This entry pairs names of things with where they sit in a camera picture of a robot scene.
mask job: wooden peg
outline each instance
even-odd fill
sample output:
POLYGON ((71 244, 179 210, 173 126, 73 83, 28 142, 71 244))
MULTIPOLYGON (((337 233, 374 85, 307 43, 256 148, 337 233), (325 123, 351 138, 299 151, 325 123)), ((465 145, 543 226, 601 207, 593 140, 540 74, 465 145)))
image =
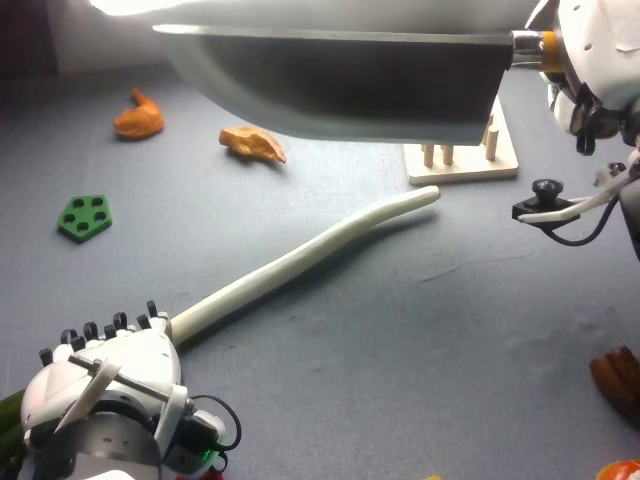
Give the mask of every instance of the wooden peg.
POLYGON ((442 145, 442 163, 453 165, 453 145, 442 145))
POLYGON ((424 166, 433 167, 433 144, 423 145, 422 149, 424 150, 424 166))
POLYGON ((487 160, 495 160, 496 147, 498 146, 498 133, 500 133, 500 130, 497 126, 491 126, 487 131, 487 146, 484 151, 484 158, 487 160))
POLYGON ((489 135, 489 127, 493 125, 493 113, 489 115, 489 121, 487 122, 487 126, 484 129, 484 135, 482 135, 482 144, 487 144, 487 136, 489 135))

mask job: white wall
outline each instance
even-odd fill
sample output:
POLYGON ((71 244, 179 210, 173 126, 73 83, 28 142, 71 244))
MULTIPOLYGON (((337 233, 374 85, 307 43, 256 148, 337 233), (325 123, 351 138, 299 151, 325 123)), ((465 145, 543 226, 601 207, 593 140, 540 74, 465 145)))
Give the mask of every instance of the white wall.
POLYGON ((109 17, 89 0, 48 0, 61 73, 163 61, 159 23, 422 33, 521 28, 536 0, 203 0, 109 17))

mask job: wooden peg board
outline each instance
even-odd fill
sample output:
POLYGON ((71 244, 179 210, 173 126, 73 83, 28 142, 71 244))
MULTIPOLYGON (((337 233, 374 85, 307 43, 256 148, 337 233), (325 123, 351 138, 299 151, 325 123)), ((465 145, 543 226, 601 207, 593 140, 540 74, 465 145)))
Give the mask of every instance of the wooden peg board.
POLYGON ((518 172, 518 159, 513 150, 511 135, 502 112, 500 100, 496 97, 493 104, 493 125, 500 129, 494 160, 485 158, 485 146, 456 146, 453 151, 453 165, 442 161, 442 148, 435 146, 433 166, 424 166, 424 152, 420 144, 405 144, 404 165, 407 178, 412 185, 444 182, 466 182, 490 178, 513 177, 518 172))

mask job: table surface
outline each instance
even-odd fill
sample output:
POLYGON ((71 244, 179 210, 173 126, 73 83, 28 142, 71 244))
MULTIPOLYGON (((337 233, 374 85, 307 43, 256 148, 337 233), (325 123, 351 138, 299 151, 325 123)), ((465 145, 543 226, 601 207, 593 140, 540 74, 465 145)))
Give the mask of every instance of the table surface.
MULTIPOLYGON (((593 192, 619 138, 574 151, 537 75, 500 90, 515 180, 442 187, 442 199, 354 241, 182 354, 192 393, 224 398, 244 430, 233 479, 584 480, 638 455, 637 432, 588 362, 638 348, 640 278, 616 211, 571 249, 511 220, 531 181, 593 192)), ((276 135, 283 166, 218 144, 241 121, 166 66, 0 86, 0 396, 24 388, 65 328, 175 315, 346 215, 410 190, 401 147, 276 135), (114 138, 137 85, 166 117, 114 138), (55 230, 75 195, 104 194, 113 226, 76 245, 55 230)), ((590 231, 595 214, 565 227, 590 231)))

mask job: green pentagon block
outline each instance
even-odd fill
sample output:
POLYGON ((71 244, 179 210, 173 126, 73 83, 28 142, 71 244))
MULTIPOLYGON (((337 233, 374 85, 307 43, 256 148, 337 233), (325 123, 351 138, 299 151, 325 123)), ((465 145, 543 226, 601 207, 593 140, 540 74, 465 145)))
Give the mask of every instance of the green pentagon block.
POLYGON ((58 231, 83 243, 111 226, 111 212, 104 195, 73 197, 58 219, 58 231))

